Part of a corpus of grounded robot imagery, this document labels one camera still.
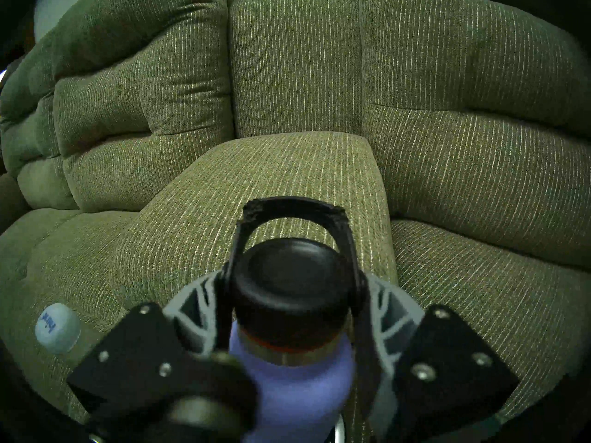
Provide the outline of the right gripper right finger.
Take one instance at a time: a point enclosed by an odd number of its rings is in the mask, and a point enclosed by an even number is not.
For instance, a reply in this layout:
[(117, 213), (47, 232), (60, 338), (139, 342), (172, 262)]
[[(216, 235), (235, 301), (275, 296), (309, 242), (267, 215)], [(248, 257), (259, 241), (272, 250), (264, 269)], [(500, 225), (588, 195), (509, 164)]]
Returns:
[(373, 275), (353, 293), (357, 405), (372, 442), (426, 442), (485, 421), (519, 379), (450, 307)]

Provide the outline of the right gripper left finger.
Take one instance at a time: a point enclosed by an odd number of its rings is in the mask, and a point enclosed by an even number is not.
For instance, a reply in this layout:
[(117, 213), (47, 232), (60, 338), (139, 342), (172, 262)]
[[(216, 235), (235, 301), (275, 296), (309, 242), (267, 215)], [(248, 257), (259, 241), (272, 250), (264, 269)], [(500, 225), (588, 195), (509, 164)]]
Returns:
[(89, 413), (87, 442), (242, 442), (258, 389), (229, 347), (232, 298), (223, 271), (165, 308), (132, 308), (67, 379)]

